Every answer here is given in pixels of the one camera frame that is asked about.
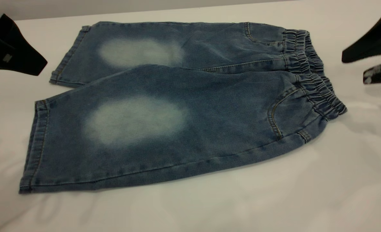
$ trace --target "jeans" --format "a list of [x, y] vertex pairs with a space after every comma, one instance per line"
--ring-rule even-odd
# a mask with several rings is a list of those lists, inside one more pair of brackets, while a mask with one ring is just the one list
[[268, 160], [346, 112], [309, 33], [254, 23], [84, 26], [35, 103], [20, 194], [128, 187]]

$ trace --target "cuffed hem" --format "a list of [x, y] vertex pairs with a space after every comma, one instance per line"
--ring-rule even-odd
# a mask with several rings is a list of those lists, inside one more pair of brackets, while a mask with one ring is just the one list
[[62, 84], [62, 82], [60, 81], [60, 79], [62, 77], [62, 72], [65, 69], [65, 67], [67, 66], [67, 64], [70, 61], [70, 59], [72, 58], [72, 56], [74, 55], [74, 53], [77, 51], [78, 46], [80, 46], [81, 41], [83, 41], [87, 32], [90, 31], [90, 28], [91, 28], [91, 26], [89, 26], [89, 25], [83, 26], [81, 28], [80, 32], [78, 33], [77, 38], [74, 41], [73, 46], [65, 54], [64, 58], [62, 59], [62, 61], [60, 62], [59, 66], [56, 68], [56, 70], [54, 70], [51, 73], [50, 83], [60, 84], [60, 85]]
[[37, 174], [43, 156], [48, 118], [49, 111], [46, 106], [46, 101], [36, 101], [34, 121], [30, 134], [27, 157], [25, 159], [24, 173], [20, 182], [19, 194], [32, 192], [31, 186], [34, 185], [34, 176]]

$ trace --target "elastic waistband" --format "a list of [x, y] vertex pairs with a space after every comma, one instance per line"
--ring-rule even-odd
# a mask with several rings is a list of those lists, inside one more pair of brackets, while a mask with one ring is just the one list
[[317, 55], [308, 31], [285, 30], [284, 57], [286, 69], [296, 74], [297, 82], [314, 110], [332, 120], [347, 111], [336, 97], [324, 74], [324, 64]]

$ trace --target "denim shorts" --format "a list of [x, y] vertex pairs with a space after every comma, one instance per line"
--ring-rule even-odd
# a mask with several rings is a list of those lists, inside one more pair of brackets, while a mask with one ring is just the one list
[[256, 24], [84, 26], [35, 103], [20, 194], [145, 185], [268, 160], [346, 112], [309, 33]]

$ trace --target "white surface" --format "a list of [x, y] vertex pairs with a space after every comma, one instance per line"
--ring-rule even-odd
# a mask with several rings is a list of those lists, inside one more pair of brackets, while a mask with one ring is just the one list
[[0, 16], [13, 20], [183, 9], [290, 0], [0, 0]]
[[[374, 57], [341, 51], [381, 16], [381, 0], [301, 0], [18, 22], [49, 61], [38, 77], [0, 71], [0, 231], [381, 232], [381, 85], [364, 86]], [[82, 25], [263, 22], [307, 29], [348, 113], [319, 138], [273, 160], [157, 185], [19, 196], [36, 100], [69, 88], [50, 73]]]

